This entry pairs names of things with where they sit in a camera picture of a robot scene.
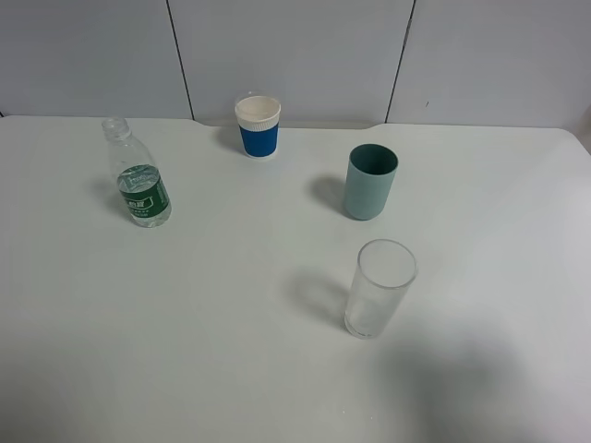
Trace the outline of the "clear green-label water bottle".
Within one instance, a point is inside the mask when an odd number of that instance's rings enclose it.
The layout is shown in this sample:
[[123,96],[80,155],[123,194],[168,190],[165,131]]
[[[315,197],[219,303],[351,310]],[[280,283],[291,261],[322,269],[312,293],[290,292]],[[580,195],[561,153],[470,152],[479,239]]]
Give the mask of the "clear green-label water bottle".
[[106,118],[102,128],[111,173],[131,218],[144,228],[163,225],[170,218],[172,203],[149,149],[125,118]]

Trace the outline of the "teal green cup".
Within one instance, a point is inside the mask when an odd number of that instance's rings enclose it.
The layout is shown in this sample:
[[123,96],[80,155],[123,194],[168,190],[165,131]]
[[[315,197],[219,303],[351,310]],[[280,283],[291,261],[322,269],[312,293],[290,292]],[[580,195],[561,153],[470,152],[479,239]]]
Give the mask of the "teal green cup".
[[354,219],[368,221],[383,211],[399,165],[396,154],[379,144],[363,144],[349,155],[344,209]]

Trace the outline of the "white cup with blue sleeve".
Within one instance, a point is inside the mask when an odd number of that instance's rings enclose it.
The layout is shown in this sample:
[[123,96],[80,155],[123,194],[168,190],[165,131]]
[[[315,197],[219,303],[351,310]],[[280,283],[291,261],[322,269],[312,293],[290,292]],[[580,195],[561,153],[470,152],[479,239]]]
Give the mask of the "white cup with blue sleeve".
[[277,148],[282,106],[270,96],[250,94],[235,104],[235,117],[247,156],[264,159]]

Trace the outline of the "clear glass tumbler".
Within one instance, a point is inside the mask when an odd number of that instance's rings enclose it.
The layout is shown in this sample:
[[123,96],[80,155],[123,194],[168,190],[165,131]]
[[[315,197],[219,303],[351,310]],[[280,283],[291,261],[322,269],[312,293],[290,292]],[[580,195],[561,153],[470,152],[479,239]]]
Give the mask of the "clear glass tumbler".
[[344,311],[347,330],[362,340],[381,335],[417,274],[416,257],[405,245],[391,239],[363,245]]

